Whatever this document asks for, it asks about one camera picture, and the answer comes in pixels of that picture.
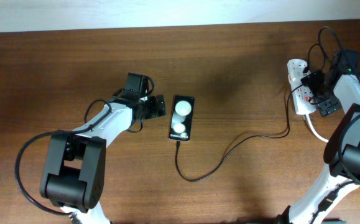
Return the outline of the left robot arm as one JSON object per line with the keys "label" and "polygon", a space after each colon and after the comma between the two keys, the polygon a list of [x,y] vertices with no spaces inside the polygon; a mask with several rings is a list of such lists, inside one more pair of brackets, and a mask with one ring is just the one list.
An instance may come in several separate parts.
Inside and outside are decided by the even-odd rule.
{"label": "left robot arm", "polygon": [[99,202],[107,147],[124,131],[146,119],[165,115],[162,95],[152,96],[153,80],[129,73],[104,108],[69,133],[57,132],[48,145],[40,194],[61,208],[73,223],[109,223]]}

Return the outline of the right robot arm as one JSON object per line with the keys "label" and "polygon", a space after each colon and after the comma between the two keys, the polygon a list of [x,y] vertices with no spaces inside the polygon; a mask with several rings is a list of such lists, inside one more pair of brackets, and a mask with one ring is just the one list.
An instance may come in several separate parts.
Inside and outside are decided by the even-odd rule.
{"label": "right robot arm", "polygon": [[354,69],[358,54],[335,54],[331,66],[333,94],[344,118],[327,140],[324,167],[307,193],[278,215],[276,223],[323,223],[339,202],[360,187],[360,75]]}

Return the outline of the black smartphone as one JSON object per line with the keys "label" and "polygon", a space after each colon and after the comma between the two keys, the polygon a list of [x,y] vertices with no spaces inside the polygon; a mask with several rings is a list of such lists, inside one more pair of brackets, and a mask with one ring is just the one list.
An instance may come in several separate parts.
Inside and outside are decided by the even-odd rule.
{"label": "black smartphone", "polygon": [[189,141],[191,137],[195,98],[175,95],[168,138],[173,141]]}

